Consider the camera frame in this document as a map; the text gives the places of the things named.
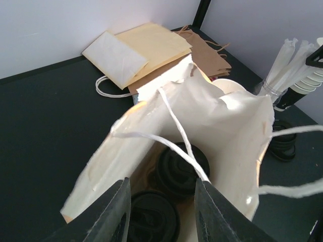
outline white wall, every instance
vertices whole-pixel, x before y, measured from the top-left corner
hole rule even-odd
[[[312,43],[323,37],[322,0],[213,0],[202,31],[264,78],[286,38]],[[297,106],[323,124],[323,87]]]
[[[198,0],[2,0],[0,78],[77,57],[104,30],[193,22]]]

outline stack of cups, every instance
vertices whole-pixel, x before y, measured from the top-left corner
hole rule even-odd
[[[317,39],[318,46],[323,45],[323,38]],[[274,107],[277,111],[284,111],[293,105],[295,102],[314,92],[323,83],[323,69],[318,69],[308,77],[305,77],[298,83],[288,88],[285,95],[282,96],[279,103]]]

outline open paper bag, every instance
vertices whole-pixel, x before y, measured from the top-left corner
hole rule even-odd
[[[208,82],[188,56],[138,89],[141,102],[115,122],[80,174],[61,210],[65,220],[80,215],[117,180],[129,177],[131,193],[145,189],[147,167],[164,146],[149,138],[126,136],[183,141],[158,88],[166,94],[189,142],[207,156],[211,184],[251,220],[258,206],[258,195],[252,195],[272,134],[274,111],[270,97],[254,96],[232,83],[218,82],[217,87]],[[197,241],[194,201],[182,204],[179,212],[178,241]]]

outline black pole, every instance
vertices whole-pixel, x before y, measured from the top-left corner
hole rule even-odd
[[[201,0],[192,24],[193,27],[201,28],[210,2],[211,0]]]

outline black tabletop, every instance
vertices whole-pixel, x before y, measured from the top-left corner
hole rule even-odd
[[[222,53],[232,66],[230,79],[247,90],[261,81]],[[38,241],[65,224],[59,211],[78,175],[111,125],[132,106],[131,97],[99,96],[94,82],[101,76],[78,57],[0,80],[0,241]],[[112,82],[101,86],[109,93],[124,93]],[[297,126],[314,124],[294,106],[277,117]],[[300,134],[292,162],[266,155],[260,184],[295,186],[321,178],[322,145],[323,134]],[[299,200],[261,196],[254,223],[278,241],[306,241],[322,201],[322,195]]]

